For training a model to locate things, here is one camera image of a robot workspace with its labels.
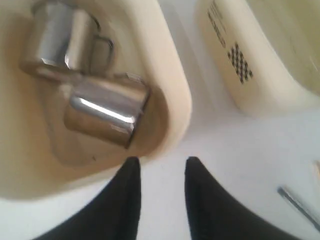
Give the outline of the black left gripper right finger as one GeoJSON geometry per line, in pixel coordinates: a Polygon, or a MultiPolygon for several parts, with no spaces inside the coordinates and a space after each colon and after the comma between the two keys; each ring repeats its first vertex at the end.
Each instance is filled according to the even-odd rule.
{"type": "Polygon", "coordinates": [[[237,201],[198,157],[188,157],[184,176],[185,205],[191,239],[296,239],[237,201]]]}

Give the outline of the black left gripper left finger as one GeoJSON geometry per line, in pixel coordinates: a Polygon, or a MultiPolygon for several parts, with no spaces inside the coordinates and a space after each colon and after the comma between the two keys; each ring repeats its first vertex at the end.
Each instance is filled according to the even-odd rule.
{"type": "Polygon", "coordinates": [[[140,220],[140,161],[126,159],[106,187],[39,240],[135,240],[140,220]]]}

